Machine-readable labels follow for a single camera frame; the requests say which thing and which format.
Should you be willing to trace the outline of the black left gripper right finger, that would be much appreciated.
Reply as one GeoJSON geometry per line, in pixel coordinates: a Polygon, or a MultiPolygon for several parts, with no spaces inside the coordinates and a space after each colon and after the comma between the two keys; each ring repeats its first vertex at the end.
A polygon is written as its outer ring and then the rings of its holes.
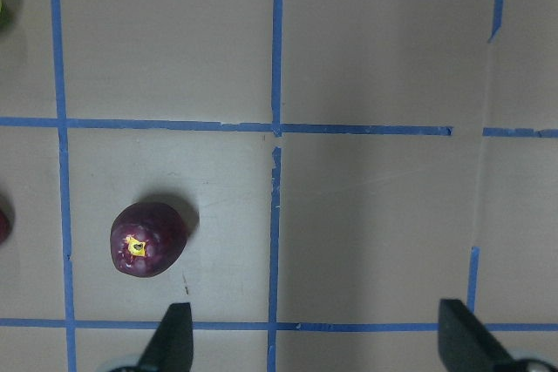
{"type": "Polygon", "coordinates": [[[516,360],[458,299],[441,299],[438,353],[446,371],[515,371],[516,360]]]}

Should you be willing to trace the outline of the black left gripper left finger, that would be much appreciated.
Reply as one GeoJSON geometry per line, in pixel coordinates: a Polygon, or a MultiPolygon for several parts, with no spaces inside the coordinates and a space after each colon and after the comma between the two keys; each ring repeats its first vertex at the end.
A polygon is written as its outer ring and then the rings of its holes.
{"type": "Polygon", "coordinates": [[[136,366],[138,371],[188,372],[193,366],[191,305],[173,303],[167,309],[136,366]]]}

